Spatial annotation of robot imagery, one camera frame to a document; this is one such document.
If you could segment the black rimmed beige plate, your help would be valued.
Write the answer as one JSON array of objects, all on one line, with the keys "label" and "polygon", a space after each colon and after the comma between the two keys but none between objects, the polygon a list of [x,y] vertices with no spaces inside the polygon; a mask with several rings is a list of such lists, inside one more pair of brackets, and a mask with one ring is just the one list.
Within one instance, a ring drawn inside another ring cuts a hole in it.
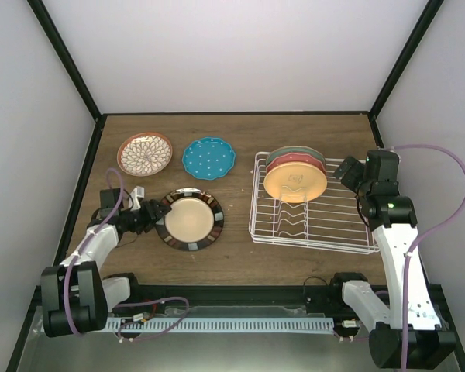
[{"label": "black rimmed beige plate", "polygon": [[157,222],[157,235],[171,248],[195,252],[211,246],[221,235],[225,214],[217,199],[197,188],[168,193],[161,202],[170,211]]}]

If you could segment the floral patterned brown plate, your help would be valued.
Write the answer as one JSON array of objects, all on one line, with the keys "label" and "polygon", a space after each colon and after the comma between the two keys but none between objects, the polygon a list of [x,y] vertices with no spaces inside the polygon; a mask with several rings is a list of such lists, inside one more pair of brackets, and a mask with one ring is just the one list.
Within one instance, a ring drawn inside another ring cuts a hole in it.
[{"label": "floral patterned brown plate", "polygon": [[160,133],[139,133],[126,139],[117,153],[119,168],[134,177],[147,177],[162,171],[171,161],[173,147]]}]

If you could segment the yellow bear plate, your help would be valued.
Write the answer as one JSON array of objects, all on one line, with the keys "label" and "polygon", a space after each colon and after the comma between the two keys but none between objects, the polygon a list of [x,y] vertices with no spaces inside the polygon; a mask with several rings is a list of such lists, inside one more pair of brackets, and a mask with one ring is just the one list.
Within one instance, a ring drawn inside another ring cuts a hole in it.
[{"label": "yellow bear plate", "polygon": [[327,178],[314,165],[290,162],[268,171],[263,186],[272,198],[288,203],[303,203],[324,193]]}]

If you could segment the red dotted scalloped plate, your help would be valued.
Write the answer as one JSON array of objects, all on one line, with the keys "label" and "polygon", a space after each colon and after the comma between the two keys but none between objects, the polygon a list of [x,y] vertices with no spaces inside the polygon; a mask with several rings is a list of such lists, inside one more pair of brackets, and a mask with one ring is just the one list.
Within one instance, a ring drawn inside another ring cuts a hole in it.
[{"label": "red dotted scalloped plate", "polygon": [[275,167],[287,163],[304,163],[317,167],[322,173],[326,173],[326,163],[318,157],[314,157],[309,153],[286,153],[275,157],[266,167],[267,173],[272,171]]}]

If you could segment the blue dotted plate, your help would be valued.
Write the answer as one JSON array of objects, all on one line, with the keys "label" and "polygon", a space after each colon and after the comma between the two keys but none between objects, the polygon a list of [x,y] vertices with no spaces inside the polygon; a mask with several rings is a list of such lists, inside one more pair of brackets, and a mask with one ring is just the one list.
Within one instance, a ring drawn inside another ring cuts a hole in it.
[{"label": "blue dotted plate", "polygon": [[204,137],[190,143],[184,150],[184,170],[199,180],[214,181],[225,177],[234,167],[236,152],[225,140]]}]

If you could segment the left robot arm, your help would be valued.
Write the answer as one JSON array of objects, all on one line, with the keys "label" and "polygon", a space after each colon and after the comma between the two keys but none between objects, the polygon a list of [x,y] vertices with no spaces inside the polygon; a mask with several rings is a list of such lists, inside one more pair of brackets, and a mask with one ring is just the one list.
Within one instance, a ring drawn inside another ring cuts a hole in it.
[{"label": "left robot arm", "polygon": [[43,329],[50,338],[101,330],[115,306],[127,313],[142,306],[143,294],[132,287],[132,274],[101,279],[100,269],[125,233],[148,233],[171,207],[165,201],[146,200],[144,188],[136,187],[128,193],[129,207],[124,208],[125,194],[120,188],[100,191],[100,208],[83,240],[60,264],[43,270]]}]

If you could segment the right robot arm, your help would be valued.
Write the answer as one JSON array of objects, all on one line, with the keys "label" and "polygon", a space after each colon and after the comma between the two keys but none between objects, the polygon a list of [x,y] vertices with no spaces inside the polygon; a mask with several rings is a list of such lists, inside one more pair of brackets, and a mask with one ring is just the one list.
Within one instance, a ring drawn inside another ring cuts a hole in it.
[{"label": "right robot arm", "polygon": [[433,370],[456,348],[429,296],[417,249],[418,220],[410,198],[398,190],[399,156],[370,150],[364,162],[348,156],[334,176],[351,190],[384,264],[388,301],[355,274],[337,274],[329,303],[352,309],[369,332],[369,350],[379,368]]}]

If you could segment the green plate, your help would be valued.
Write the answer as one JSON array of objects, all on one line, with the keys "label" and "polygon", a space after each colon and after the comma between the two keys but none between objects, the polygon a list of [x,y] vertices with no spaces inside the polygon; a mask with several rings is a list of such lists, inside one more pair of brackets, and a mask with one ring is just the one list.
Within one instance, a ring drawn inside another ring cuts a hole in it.
[{"label": "green plate", "polygon": [[275,158],[281,156],[281,155],[285,155],[287,153],[306,153],[306,154],[309,154],[311,155],[312,157],[320,160],[323,165],[325,166],[326,165],[326,158],[317,150],[311,148],[311,147],[308,147],[308,146],[283,146],[283,147],[280,147],[274,151],[272,151],[267,159],[266,159],[266,165],[269,165],[270,163],[272,163],[274,161]]}]

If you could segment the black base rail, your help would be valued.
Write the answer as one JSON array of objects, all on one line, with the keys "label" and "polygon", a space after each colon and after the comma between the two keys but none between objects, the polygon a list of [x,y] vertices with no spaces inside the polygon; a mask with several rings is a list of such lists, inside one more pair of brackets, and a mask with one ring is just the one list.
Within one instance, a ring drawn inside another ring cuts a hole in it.
[{"label": "black base rail", "polygon": [[320,285],[148,285],[131,287],[129,302],[183,297],[191,306],[303,306],[325,314],[349,312],[336,290]]}]

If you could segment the black enclosure frame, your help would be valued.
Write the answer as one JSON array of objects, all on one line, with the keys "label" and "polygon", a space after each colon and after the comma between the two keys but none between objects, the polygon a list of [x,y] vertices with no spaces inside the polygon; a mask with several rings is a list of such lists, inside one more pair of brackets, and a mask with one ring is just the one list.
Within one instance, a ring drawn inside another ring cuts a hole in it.
[{"label": "black enclosure frame", "polygon": [[[81,96],[85,106],[90,112],[91,117],[95,121],[95,126],[91,135],[91,139],[88,145],[88,150],[84,158],[84,163],[81,168],[81,173],[78,178],[78,182],[74,191],[74,197],[71,202],[71,206],[67,215],[67,221],[64,225],[59,246],[57,248],[55,261],[59,261],[61,256],[67,252],[67,243],[70,242],[72,233],[74,231],[74,220],[78,217],[78,213],[81,207],[81,197],[84,195],[85,188],[88,183],[88,175],[92,169],[95,155],[98,150],[98,145],[102,137],[102,130],[104,129],[106,119],[110,116],[108,113],[102,114],[98,109],[98,106],[93,99],[91,92],[88,89],[73,57],[71,56],[65,42],[55,26],[53,19],[51,18],[47,7],[42,1],[29,1],[29,7],[33,11],[34,16],[41,25],[43,32],[50,41],[50,44],[54,48],[57,56],[64,66],[65,71],[69,75],[70,80],[73,82],[77,89],[78,94]],[[418,21],[414,25],[410,36],[408,37],[405,46],[399,54],[398,59],[394,63],[390,74],[388,75],[382,89],[379,92],[371,110],[363,110],[361,113],[366,115],[370,122],[370,128],[373,133],[374,141],[378,146],[382,146],[381,133],[377,125],[377,117],[381,113],[384,104],[389,99],[392,91],[396,84],[399,82],[400,77],[405,71],[408,62],[411,60],[414,52],[419,47],[423,36],[427,29],[431,25],[432,21],[436,17],[438,11],[443,3],[441,1],[428,1],[422,10]],[[12,355],[9,360],[9,364],[6,368],[7,371],[17,371],[20,367],[21,362],[24,361],[24,349],[26,348],[26,340],[29,335],[29,331],[32,329],[33,315],[36,308],[40,305],[40,288],[36,287],[33,292],[31,303],[26,313],[24,323],[20,330],[18,339],[13,349]]]}]

